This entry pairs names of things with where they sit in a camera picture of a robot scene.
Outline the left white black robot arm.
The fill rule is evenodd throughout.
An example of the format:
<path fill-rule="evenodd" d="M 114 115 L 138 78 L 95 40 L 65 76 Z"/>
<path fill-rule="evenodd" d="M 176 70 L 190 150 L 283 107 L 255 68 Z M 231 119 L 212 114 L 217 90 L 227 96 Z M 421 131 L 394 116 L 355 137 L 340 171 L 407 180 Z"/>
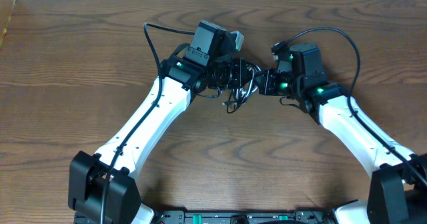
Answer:
<path fill-rule="evenodd" d="M 206 89 L 231 90 L 235 106 L 250 95 L 256 70 L 236 57 L 240 32 L 201 21 L 191 38 L 156 61 L 153 86 L 126 124 L 94 154 L 72 159 L 68 205 L 76 223 L 152 223 L 155 211 L 142 202 L 137 180 L 167 128 Z"/>

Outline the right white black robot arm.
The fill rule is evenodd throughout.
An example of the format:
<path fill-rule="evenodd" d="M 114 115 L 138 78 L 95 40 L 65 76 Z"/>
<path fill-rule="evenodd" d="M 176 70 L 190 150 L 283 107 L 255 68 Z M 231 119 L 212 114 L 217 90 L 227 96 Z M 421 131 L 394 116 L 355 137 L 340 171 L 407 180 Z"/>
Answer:
<path fill-rule="evenodd" d="M 297 107 L 333 133 L 370 178 L 367 201 L 331 210 L 325 223 L 425 223 L 426 155 L 399 144 L 373 122 L 349 91 L 328 81 L 315 43 L 272 46 L 278 66 L 257 78 L 260 94 L 297 101 Z"/>

